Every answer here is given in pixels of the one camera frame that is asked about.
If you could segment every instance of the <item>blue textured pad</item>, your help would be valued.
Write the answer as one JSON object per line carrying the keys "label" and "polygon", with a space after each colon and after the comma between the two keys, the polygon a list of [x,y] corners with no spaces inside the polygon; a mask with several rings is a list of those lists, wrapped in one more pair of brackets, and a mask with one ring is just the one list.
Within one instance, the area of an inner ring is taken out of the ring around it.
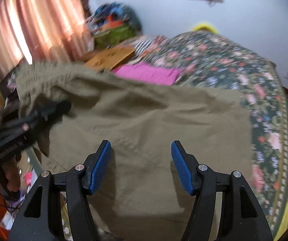
{"label": "blue textured pad", "polygon": [[173,142],[171,146],[171,155],[177,170],[177,174],[180,177],[183,189],[187,191],[188,194],[193,195],[194,188],[192,184],[192,175],[175,142]]}
{"label": "blue textured pad", "polygon": [[90,184],[89,187],[89,190],[91,191],[92,195],[95,194],[95,192],[101,186],[110,158],[111,158],[111,143],[108,141],[98,158],[95,168],[92,171],[92,183]]}

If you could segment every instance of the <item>striped curtain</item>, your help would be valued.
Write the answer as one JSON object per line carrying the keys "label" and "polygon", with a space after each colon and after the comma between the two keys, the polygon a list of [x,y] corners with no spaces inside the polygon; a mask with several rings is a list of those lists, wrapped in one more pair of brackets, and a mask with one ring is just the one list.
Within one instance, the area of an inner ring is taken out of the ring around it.
{"label": "striped curtain", "polygon": [[0,78],[19,61],[72,61],[93,50],[81,0],[0,0]]}

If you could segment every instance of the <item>wall outlet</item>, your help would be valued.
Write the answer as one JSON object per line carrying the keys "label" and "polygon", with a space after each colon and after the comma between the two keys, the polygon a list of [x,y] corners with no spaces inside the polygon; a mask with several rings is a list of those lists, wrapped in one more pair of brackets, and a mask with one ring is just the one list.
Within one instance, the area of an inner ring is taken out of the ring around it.
{"label": "wall outlet", "polygon": [[286,72],[284,78],[286,78],[288,80],[288,71]]}

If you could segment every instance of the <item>floral bedspread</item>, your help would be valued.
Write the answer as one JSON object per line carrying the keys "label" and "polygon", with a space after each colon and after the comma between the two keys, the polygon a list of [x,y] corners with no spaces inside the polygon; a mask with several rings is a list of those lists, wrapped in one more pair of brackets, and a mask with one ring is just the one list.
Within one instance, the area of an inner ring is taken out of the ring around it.
{"label": "floral bedspread", "polygon": [[288,199],[288,107],[274,64],[227,38],[188,32],[143,61],[183,70],[177,85],[240,90],[253,125],[253,191],[276,236]]}

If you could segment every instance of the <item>pink cloth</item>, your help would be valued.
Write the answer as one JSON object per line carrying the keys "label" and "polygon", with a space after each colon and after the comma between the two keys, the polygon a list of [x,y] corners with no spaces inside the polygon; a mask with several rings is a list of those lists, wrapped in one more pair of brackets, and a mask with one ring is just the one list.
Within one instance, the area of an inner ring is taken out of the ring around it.
{"label": "pink cloth", "polygon": [[177,69],[152,67],[142,62],[135,65],[123,65],[113,72],[121,78],[168,86],[172,85],[181,74],[181,71]]}

